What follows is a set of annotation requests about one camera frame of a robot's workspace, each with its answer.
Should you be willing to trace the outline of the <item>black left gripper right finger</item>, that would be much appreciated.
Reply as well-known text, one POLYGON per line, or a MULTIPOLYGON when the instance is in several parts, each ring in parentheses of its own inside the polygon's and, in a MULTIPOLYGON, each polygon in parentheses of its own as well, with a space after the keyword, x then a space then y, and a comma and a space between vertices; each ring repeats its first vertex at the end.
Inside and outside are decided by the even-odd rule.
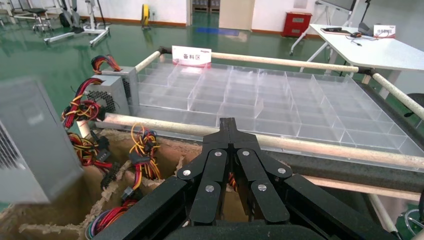
POLYGON ((248 214, 271 225, 303 226, 328 240, 393 240, 372 219, 262 152, 255 135, 229 119, 231 171, 248 214))

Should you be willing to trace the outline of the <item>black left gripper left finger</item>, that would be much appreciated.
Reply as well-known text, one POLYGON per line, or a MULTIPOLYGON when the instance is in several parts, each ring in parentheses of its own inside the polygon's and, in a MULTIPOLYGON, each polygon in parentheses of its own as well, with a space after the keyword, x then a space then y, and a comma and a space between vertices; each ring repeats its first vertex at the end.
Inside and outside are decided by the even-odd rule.
POLYGON ((228 181, 228 118, 203 137, 201 153, 148 193, 96 240, 192 240, 185 230, 212 226, 228 181))

